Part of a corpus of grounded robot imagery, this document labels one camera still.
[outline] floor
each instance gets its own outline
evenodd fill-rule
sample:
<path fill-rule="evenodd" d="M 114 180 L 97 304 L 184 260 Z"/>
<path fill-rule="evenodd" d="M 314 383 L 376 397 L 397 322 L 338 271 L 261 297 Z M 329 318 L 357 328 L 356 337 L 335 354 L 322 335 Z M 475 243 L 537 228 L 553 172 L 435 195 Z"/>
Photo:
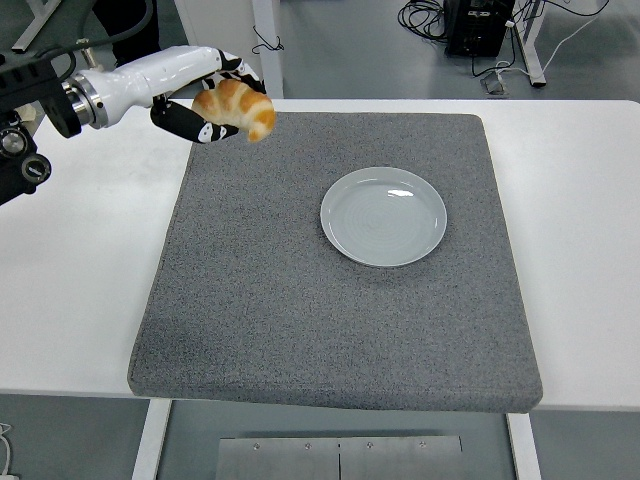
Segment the floor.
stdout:
<path fill-rule="evenodd" d="M 75 28 L 69 25 L 77 23 L 85 3 L 64 0 L 33 48 L 74 42 Z M 479 79 L 471 75 L 469 59 L 447 58 L 442 46 L 425 43 L 398 25 L 403 1 L 375 3 L 373 8 L 364 0 L 281 1 L 286 98 L 487 98 Z M 567 6 L 578 8 L 580 3 L 573 0 Z M 11 48 L 30 22 L 26 2 L 4 0 L 1 5 L 0 51 Z M 173 2 L 158 0 L 158 6 L 161 46 L 187 43 Z M 586 21 L 547 8 L 537 43 L 543 63 Z M 104 35 L 93 17 L 87 32 L 93 38 Z M 499 59 L 510 60 L 511 55 L 505 42 Z M 109 49 L 100 49 L 98 58 L 107 68 L 113 66 Z M 479 60 L 477 68 L 494 61 Z M 64 62 L 57 68 L 64 69 Z M 515 66 L 524 68 L 519 53 Z M 505 73 L 509 98 L 640 101 L 640 3 L 612 1 L 600 18 L 560 48 L 546 77 L 547 86 L 534 89 L 523 74 Z M 128 478 L 146 408 L 145 400 L 2 395 L 0 422 L 14 426 L 7 434 L 14 453 L 10 472 L 24 480 Z M 221 437 L 240 432 L 276 435 L 292 425 L 304 430 L 300 434 L 460 434 L 474 445 L 474 458 L 482 459 L 471 462 L 477 468 L 470 467 L 469 478 L 514 478 L 500 416 L 316 411 L 225 402 L 175 404 L 158 478 L 212 478 Z M 640 478 L 638 413 L 541 411 L 532 414 L 532 425 L 545 480 Z"/>

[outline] plate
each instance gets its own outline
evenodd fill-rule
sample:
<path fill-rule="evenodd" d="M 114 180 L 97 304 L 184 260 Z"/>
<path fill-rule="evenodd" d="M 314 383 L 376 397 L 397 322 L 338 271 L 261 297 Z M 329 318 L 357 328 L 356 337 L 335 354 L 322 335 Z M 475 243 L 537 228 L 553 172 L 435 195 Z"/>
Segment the plate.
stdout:
<path fill-rule="evenodd" d="M 435 188 L 419 176 L 371 167 L 329 188 L 320 219 L 329 241 L 350 259 L 399 267 L 436 248 L 447 226 L 447 210 Z"/>

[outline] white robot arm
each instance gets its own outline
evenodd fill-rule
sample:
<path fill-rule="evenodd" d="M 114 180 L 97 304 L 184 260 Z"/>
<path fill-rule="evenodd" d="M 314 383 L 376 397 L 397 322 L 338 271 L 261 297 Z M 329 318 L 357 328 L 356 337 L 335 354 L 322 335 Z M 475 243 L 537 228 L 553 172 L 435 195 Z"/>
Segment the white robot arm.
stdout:
<path fill-rule="evenodd" d="M 51 164 L 15 109 L 39 101 L 58 132 L 72 137 L 83 125 L 118 123 L 133 106 L 151 107 L 158 127 L 193 142 L 207 143 L 238 132 L 215 125 L 168 97 L 200 80 L 213 86 L 216 73 L 237 78 L 265 93 L 264 84 L 242 59 L 210 47 L 171 47 L 128 63 L 113 72 L 81 70 L 61 82 L 47 58 L 0 54 L 0 205 L 36 191 L 51 174 Z"/>
<path fill-rule="evenodd" d="M 161 128 L 194 142 L 219 140 L 237 129 L 212 125 L 167 98 L 176 90 L 215 73 L 235 76 L 264 93 L 264 85 L 242 59 L 210 47 L 178 46 L 128 63 L 113 72 L 81 70 L 63 88 L 82 125 L 118 123 L 133 106 L 153 107 Z"/>

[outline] desk leg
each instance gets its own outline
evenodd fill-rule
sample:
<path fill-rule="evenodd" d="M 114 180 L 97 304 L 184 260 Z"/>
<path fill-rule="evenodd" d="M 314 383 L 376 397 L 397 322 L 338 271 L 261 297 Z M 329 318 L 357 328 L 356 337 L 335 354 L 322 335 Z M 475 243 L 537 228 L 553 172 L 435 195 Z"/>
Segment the desk leg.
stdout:
<path fill-rule="evenodd" d="M 518 480 L 541 480 L 538 454 L 528 414 L 508 413 L 511 452 Z"/>
<path fill-rule="evenodd" d="M 51 14 L 58 8 L 61 0 L 48 0 L 46 3 L 42 3 L 42 0 L 27 0 L 27 3 L 31 7 L 34 19 L 29 24 L 18 41 L 11 47 L 14 52 L 24 53 L 31 44 L 36 35 L 40 32 L 40 29 L 47 23 Z"/>
<path fill-rule="evenodd" d="M 253 17 L 256 30 L 272 46 L 278 45 L 280 20 L 280 0 L 253 0 Z M 260 47 L 262 76 L 271 98 L 284 98 L 282 90 L 282 64 L 279 51 L 270 51 Z"/>
<path fill-rule="evenodd" d="M 522 8 L 520 1 L 516 2 L 514 12 L 517 12 Z M 530 10 L 524 12 L 528 17 L 534 17 L 526 22 L 519 20 L 516 23 L 515 29 L 518 34 L 518 40 L 520 42 L 520 48 L 522 50 L 522 57 L 524 63 L 527 66 L 527 72 L 529 72 L 529 81 L 534 87 L 544 87 L 547 84 L 547 80 L 544 78 L 542 72 L 542 66 L 540 65 L 540 59 L 538 58 L 538 52 L 536 51 L 535 42 L 542 28 L 542 22 L 545 16 L 544 2 L 542 0 L 535 0 Z"/>
<path fill-rule="evenodd" d="M 154 398 L 149 401 L 131 480 L 155 480 L 170 412 L 171 400 Z"/>

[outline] white desk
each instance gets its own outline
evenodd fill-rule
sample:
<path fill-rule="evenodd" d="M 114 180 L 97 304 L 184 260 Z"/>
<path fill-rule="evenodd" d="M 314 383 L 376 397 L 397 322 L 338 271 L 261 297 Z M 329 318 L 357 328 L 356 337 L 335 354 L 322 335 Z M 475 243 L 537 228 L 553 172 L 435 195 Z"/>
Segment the white desk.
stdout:
<path fill-rule="evenodd" d="M 640 410 L 638 104 L 275 105 L 479 115 L 544 385 L 540 408 Z M 0 393 L 131 396 L 129 355 L 190 144 L 142 109 L 71 140 L 45 122 L 36 142 L 51 179 L 0 207 Z"/>

